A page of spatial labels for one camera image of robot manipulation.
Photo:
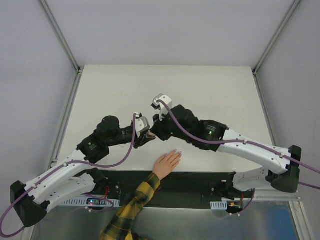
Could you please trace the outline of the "yellow plaid sleeve forearm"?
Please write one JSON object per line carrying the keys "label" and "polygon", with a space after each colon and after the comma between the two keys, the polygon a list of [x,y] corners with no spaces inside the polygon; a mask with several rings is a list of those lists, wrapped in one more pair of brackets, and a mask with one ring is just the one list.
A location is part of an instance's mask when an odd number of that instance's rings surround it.
{"label": "yellow plaid sleeve forearm", "polygon": [[135,219],[160,187],[161,181],[151,173],[132,193],[109,224],[100,232],[101,240],[144,240],[133,231]]}

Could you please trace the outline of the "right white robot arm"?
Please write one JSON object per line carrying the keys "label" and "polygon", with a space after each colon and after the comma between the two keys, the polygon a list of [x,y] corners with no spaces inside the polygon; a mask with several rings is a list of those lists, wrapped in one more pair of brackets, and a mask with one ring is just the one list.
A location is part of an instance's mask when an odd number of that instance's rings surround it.
{"label": "right white robot arm", "polygon": [[228,196],[234,198],[247,190],[267,186],[284,193],[296,193],[302,156],[299,146],[281,148],[255,142],[220,122],[199,120],[182,105],[170,108],[159,102],[152,107],[159,113],[153,116],[151,132],[160,140],[177,138],[200,150],[231,154],[261,166],[234,173],[232,181],[225,184]]}

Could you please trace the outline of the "beige nail polish bottle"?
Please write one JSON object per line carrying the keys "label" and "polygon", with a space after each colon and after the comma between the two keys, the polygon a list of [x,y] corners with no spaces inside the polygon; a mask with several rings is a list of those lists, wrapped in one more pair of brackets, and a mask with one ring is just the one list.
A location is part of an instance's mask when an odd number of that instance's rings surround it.
{"label": "beige nail polish bottle", "polygon": [[157,137],[156,137],[155,134],[153,134],[153,133],[150,132],[150,133],[148,133],[148,138],[154,140],[154,139],[156,139]]}

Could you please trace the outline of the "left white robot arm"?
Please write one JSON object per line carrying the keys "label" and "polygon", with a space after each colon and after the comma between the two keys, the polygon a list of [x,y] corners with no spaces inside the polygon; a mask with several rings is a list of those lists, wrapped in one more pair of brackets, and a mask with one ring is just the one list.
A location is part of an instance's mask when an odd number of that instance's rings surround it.
{"label": "left white robot arm", "polygon": [[110,147],[130,144],[132,150],[154,140],[149,129],[149,121],[142,114],[134,114],[125,128],[120,127],[117,117],[106,116],[65,160],[27,183],[13,183],[10,201],[23,226],[36,225],[70,198],[90,192],[102,194],[108,181],[98,162],[109,155]]}

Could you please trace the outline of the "person's hand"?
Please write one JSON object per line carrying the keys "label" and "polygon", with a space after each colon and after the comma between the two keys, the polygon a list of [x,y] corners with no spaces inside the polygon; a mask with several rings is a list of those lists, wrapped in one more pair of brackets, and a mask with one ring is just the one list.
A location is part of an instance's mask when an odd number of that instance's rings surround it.
{"label": "person's hand", "polygon": [[176,149],[166,153],[160,157],[154,164],[152,173],[155,174],[159,180],[163,180],[179,165],[182,157],[182,152]]}

